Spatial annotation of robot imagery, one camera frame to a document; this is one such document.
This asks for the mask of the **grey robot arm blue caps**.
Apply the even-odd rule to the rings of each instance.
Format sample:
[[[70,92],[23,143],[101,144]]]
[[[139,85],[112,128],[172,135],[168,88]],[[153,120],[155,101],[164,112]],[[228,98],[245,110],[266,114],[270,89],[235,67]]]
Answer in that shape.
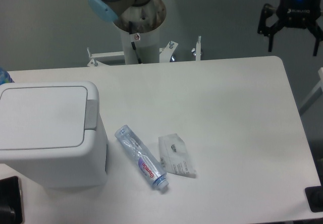
[[[130,7],[143,7],[151,0],[88,0],[91,9],[104,21],[114,22]],[[269,38],[272,51],[274,35],[284,27],[307,29],[315,37],[313,55],[322,42],[322,29],[317,19],[322,16],[321,0],[280,0],[277,8],[265,4],[261,10],[257,32]]]

